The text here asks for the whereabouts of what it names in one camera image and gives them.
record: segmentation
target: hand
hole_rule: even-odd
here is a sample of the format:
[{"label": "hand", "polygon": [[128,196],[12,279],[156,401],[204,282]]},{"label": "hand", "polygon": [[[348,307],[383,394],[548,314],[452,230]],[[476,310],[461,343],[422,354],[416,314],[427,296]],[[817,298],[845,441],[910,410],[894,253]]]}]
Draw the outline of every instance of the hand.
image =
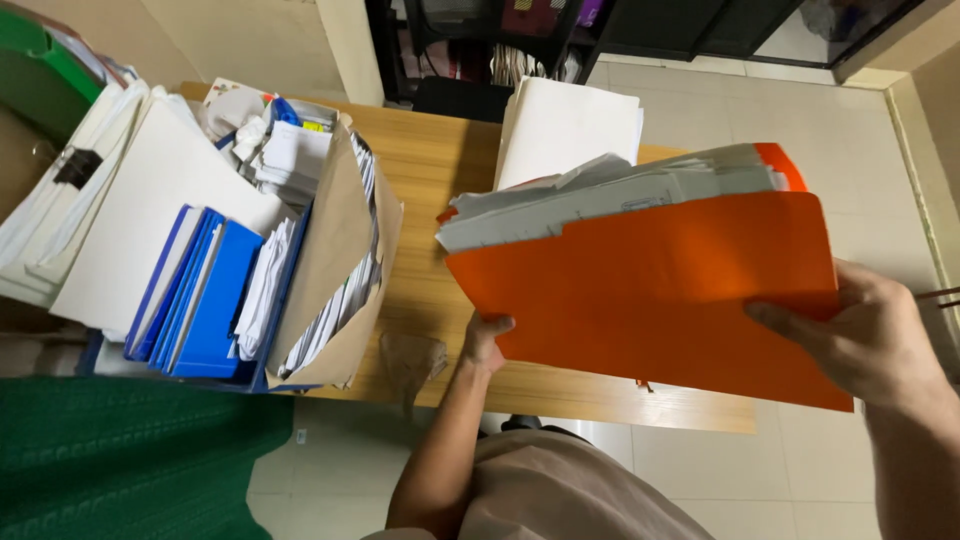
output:
[{"label": "hand", "polygon": [[464,349],[460,352],[460,362],[486,369],[491,374],[495,373],[507,360],[504,359],[494,339],[501,333],[513,330],[515,326],[516,321],[513,317],[500,317],[487,323],[480,318],[480,313],[474,311],[467,324],[467,335],[464,337]]},{"label": "hand", "polygon": [[910,291],[859,264],[834,264],[843,310],[826,323],[763,303],[744,310],[806,349],[837,386],[868,404],[907,411],[949,389]]}]

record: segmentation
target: chair backrest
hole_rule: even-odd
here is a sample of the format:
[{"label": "chair backrest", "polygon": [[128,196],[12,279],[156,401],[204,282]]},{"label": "chair backrest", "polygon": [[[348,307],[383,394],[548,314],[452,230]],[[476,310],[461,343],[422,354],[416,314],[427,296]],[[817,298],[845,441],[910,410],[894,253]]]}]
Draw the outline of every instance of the chair backrest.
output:
[{"label": "chair backrest", "polygon": [[414,53],[443,39],[480,39],[532,55],[552,74],[583,0],[404,0]]}]

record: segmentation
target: beige shirt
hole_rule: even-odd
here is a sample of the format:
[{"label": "beige shirt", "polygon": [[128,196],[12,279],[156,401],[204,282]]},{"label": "beige shirt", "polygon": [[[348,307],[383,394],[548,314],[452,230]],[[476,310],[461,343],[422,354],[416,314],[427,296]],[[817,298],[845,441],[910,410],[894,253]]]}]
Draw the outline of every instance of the beige shirt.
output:
[{"label": "beige shirt", "polygon": [[[478,441],[473,483],[460,538],[710,538],[611,457],[561,433],[513,430]],[[422,529],[367,537],[421,539],[435,540]]]}]

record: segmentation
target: green mat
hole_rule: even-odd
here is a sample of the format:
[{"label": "green mat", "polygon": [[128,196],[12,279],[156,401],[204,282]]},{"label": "green mat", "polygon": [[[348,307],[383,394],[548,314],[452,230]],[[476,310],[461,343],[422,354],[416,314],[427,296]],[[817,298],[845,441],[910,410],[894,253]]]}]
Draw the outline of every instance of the green mat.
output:
[{"label": "green mat", "polygon": [[293,398],[166,381],[0,380],[0,539],[266,539],[253,462]]}]

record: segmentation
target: blue pen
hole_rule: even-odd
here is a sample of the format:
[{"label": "blue pen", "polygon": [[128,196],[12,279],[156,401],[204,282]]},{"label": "blue pen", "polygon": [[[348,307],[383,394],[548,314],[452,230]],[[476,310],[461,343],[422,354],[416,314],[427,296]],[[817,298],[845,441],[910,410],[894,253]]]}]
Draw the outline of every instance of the blue pen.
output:
[{"label": "blue pen", "polygon": [[274,120],[279,120],[281,122],[286,122],[288,124],[293,124],[294,126],[300,125],[300,119],[297,117],[297,113],[294,111],[293,107],[290,107],[290,104],[281,97],[278,97],[274,100]]}]

